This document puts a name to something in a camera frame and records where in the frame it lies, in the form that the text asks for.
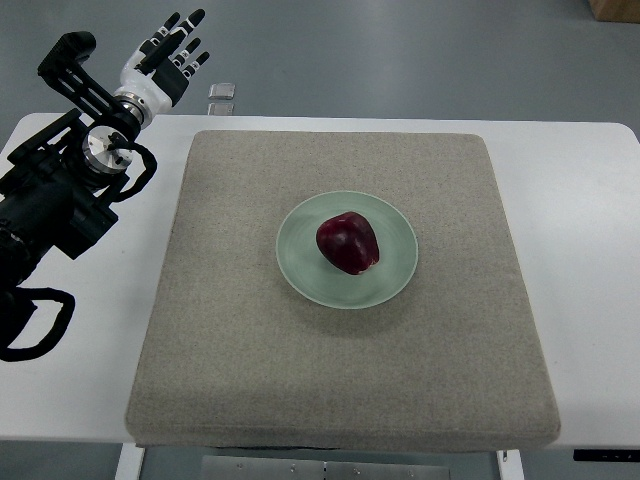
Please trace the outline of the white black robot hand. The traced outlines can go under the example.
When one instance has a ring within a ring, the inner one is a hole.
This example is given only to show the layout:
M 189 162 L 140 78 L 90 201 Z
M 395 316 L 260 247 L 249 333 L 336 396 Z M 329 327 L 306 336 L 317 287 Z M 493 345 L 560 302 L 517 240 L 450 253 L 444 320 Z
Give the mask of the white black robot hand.
M 201 40 L 194 36 L 204 18 L 203 9 L 186 18 L 173 13 L 125 63 L 115 95 L 133 95 L 151 115 L 175 107 L 210 57 L 200 49 Z

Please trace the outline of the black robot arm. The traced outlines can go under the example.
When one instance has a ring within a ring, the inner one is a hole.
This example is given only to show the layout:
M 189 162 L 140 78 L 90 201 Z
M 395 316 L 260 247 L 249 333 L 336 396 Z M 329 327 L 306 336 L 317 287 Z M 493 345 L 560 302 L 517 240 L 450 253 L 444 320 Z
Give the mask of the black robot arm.
M 22 362 L 50 352 L 75 309 L 73 295 L 24 288 L 56 247 L 71 259 L 117 222 L 111 210 L 138 194 L 157 170 L 137 144 L 143 117 L 82 68 L 96 48 L 86 31 L 63 35 L 38 75 L 75 107 L 19 145 L 1 179 L 1 359 Z

